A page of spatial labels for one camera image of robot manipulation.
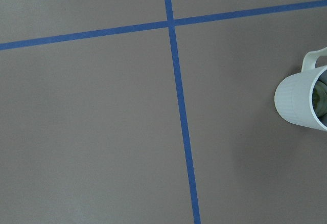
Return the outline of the white ribbed mug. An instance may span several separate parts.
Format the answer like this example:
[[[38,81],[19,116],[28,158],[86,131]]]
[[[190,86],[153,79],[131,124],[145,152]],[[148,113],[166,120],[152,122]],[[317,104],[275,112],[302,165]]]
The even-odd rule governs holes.
[[[286,121],[308,128],[326,131],[326,114],[317,117],[312,94],[319,80],[326,84],[326,66],[316,67],[319,57],[326,56],[326,48],[308,52],[302,62],[301,72],[285,78],[277,87],[274,103],[279,115]]]

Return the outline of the lemon slice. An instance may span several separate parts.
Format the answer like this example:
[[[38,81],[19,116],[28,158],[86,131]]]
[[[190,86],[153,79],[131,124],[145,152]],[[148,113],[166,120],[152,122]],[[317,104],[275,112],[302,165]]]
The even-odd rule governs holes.
[[[326,114],[326,84],[322,81],[317,81],[313,88],[312,104],[317,117],[322,117]]]

